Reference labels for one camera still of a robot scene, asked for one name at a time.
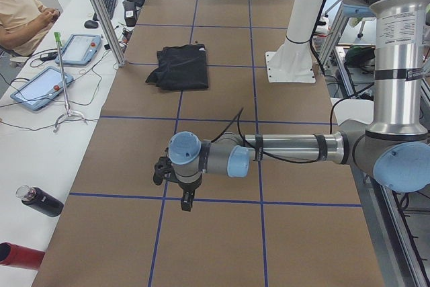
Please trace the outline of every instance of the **beige shirt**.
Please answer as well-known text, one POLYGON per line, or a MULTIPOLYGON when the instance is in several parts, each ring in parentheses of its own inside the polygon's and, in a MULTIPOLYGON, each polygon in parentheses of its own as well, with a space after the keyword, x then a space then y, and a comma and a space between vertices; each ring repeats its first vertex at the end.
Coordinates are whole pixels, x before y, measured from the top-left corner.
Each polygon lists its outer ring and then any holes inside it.
MULTIPOLYGON (((0 0, 0 26, 6 32, 13 33, 38 17, 44 9, 39 0, 0 0)), ((31 40, 13 50, 23 56, 31 55, 51 27, 52 24, 49 24, 31 40)))

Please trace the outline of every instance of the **robotic arm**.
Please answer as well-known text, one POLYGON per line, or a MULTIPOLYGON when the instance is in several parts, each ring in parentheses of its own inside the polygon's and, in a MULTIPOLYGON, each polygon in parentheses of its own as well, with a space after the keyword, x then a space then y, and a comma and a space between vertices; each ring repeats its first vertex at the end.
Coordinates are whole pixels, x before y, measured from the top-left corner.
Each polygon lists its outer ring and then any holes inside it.
MULTIPOLYGON (((423 188, 430 183, 428 131, 419 123, 423 28, 429 2, 344 0, 352 15, 362 15, 370 8, 377 18, 374 121, 370 125, 347 120, 340 132, 320 135, 226 133, 216 142, 180 132, 170 140, 167 155, 155 165, 154 182, 178 183, 184 191, 181 206, 187 211, 203 173, 244 177, 250 160, 266 158, 354 164, 396 192, 423 188)), ((302 51, 303 42, 296 46, 302 51)))

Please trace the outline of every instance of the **person's hand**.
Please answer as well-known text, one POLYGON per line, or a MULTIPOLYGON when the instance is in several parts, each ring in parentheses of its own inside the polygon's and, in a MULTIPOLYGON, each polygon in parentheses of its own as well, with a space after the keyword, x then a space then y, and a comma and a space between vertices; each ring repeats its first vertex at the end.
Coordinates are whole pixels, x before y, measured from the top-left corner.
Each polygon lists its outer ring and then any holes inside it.
POLYGON ((49 11, 44 11, 40 15, 33 19, 35 24, 38 24, 40 29, 45 28, 52 21, 54 15, 49 11))
POLYGON ((44 13, 45 11, 50 12, 52 14, 52 22, 56 22, 56 20, 58 19, 58 17, 60 17, 60 11, 58 9, 55 8, 45 8, 44 11, 42 13, 44 13))

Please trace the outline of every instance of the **tablet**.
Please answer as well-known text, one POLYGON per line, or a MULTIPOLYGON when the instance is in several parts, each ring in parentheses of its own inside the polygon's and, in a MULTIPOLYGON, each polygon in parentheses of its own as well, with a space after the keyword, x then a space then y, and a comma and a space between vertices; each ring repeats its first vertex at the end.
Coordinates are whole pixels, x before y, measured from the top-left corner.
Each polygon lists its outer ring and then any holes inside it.
POLYGON ((101 45, 100 35, 72 34, 61 50, 64 65, 87 65, 97 53, 101 45))
MULTIPOLYGON (((73 81, 67 73, 66 84, 73 81)), ((62 92, 61 72, 56 67, 47 67, 29 80, 21 88, 11 94, 11 98, 24 107, 36 111, 49 104, 52 99, 62 92)))

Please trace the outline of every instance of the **black bottle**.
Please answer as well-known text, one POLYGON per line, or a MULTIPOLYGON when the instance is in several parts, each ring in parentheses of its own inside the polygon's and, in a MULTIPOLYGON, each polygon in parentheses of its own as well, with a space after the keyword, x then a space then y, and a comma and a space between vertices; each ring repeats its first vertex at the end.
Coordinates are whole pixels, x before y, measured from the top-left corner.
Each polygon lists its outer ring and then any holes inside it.
POLYGON ((40 188, 30 188, 27 185, 18 188, 16 196, 21 199, 22 204, 51 217, 60 215, 64 206, 62 202, 40 188))

